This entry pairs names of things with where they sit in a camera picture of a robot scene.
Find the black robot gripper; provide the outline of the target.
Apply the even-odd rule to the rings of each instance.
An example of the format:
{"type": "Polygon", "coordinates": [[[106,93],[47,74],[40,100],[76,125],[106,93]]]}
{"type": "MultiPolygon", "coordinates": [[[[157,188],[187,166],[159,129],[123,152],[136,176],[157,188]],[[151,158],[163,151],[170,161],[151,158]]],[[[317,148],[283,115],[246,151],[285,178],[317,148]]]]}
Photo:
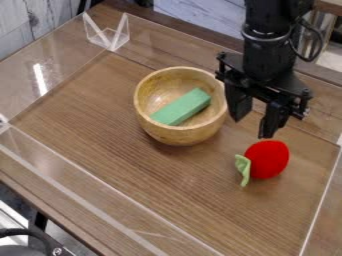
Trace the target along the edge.
{"type": "Polygon", "coordinates": [[[225,84],[226,101],[230,116],[239,122],[253,109],[253,99],[267,104],[266,113],[259,123],[258,138],[273,138],[283,128],[289,116],[302,120],[309,114],[309,101],[313,91],[299,80],[293,71],[286,71],[278,78],[258,81],[243,71],[243,55],[219,52],[215,78],[225,84]]]}

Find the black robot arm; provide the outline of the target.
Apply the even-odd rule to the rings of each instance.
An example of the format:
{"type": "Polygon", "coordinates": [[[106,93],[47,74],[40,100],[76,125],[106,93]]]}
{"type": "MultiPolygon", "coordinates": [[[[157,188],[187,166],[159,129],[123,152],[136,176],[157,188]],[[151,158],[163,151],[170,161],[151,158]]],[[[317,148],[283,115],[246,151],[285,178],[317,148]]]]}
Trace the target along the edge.
{"type": "Polygon", "coordinates": [[[255,99],[266,103],[259,123],[261,138],[274,136],[290,117],[303,119],[309,112],[312,89],[294,73],[298,60],[314,61],[317,53],[298,52],[301,31],[320,35],[305,20],[314,0],[245,0],[242,25],[243,53],[217,55],[215,78],[225,83],[230,116],[241,121],[253,110],[255,99]]]}

